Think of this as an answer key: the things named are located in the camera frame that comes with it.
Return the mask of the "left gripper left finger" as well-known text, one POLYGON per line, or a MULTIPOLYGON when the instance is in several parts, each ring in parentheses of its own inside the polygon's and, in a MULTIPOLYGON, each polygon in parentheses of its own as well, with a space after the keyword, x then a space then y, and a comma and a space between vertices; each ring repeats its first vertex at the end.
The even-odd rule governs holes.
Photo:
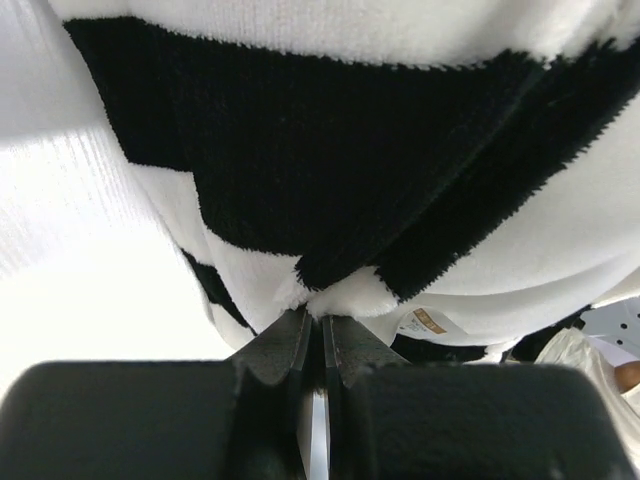
POLYGON ((310 474, 312 394, 307 380, 312 320, 285 312, 224 363, 223 479, 306 479, 310 474))

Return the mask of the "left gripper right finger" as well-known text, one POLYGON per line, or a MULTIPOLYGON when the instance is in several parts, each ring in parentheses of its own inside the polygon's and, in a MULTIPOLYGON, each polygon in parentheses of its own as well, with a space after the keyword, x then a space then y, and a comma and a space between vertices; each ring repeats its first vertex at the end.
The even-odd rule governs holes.
POLYGON ((406 365, 408 361, 351 317, 324 317, 322 340, 329 477, 351 479, 348 391, 363 372, 386 365, 406 365))

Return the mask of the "black white striped pillowcase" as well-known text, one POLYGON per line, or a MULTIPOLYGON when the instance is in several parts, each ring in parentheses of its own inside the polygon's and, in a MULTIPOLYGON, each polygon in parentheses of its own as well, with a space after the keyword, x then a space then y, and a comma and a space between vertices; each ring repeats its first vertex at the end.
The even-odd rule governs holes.
POLYGON ((1 5, 6 356, 207 357, 299 306, 381 337, 629 256, 635 1, 1 5))

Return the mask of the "white pillow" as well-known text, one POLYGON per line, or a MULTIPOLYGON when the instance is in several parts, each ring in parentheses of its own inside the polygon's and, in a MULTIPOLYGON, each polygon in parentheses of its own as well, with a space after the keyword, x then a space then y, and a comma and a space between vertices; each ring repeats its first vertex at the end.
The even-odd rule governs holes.
POLYGON ((485 295, 423 293, 383 316, 379 328, 389 340, 408 314, 423 309, 443 334, 424 326, 409 333, 452 346, 502 344, 548 327, 617 288, 639 269, 638 257, 618 257, 579 274, 531 288, 485 295))

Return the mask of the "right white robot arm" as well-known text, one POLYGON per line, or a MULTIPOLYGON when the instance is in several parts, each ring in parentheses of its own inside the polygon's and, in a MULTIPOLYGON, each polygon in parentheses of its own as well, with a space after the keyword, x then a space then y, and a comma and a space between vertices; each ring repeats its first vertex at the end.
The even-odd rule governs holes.
POLYGON ((574 368, 588 377, 607 401, 624 404, 639 414, 639 361, 612 365, 577 327, 555 334, 535 364, 574 368))

